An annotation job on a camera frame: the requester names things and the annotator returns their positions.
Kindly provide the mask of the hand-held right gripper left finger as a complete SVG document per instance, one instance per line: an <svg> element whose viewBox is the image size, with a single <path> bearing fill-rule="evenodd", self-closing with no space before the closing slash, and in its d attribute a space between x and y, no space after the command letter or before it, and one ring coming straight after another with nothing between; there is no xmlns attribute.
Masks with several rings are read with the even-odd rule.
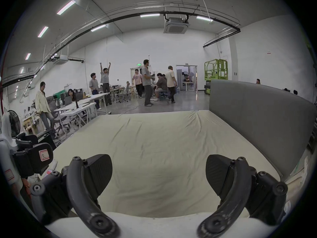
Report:
<svg viewBox="0 0 317 238"><path fill-rule="evenodd" d="M53 171L31 186L34 214L42 225L69 217L74 209L81 221L100 238L117 238L120 228L102 212L98 197L113 173L111 157L97 154L72 158L61 172Z"/></svg>

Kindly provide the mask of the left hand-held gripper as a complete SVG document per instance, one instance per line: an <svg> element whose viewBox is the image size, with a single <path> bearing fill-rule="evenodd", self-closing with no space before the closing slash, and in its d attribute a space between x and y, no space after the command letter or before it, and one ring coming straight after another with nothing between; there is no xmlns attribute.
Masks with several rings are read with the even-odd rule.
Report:
<svg viewBox="0 0 317 238"><path fill-rule="evenodd" d="M5 134L0 135L1 168L16 197L21 197L22 178L42 175L53 161L53 149L49 143L15 143Z"/></svg>

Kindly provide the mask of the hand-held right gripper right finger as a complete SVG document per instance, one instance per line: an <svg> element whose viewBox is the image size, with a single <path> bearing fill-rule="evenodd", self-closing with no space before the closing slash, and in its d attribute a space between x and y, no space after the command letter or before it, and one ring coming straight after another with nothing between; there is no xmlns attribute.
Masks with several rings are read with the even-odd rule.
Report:
<svg viewBox="0 0 317 238"><path fill-rule="evenodd" d="M251 218L269 226L281 224L288 187L265 171L257 172L245 157L209 155L205 166L206 179L220 197L217 210L203 220L196 233L199 238L223 235L237 220L243 209Z"/></svg>

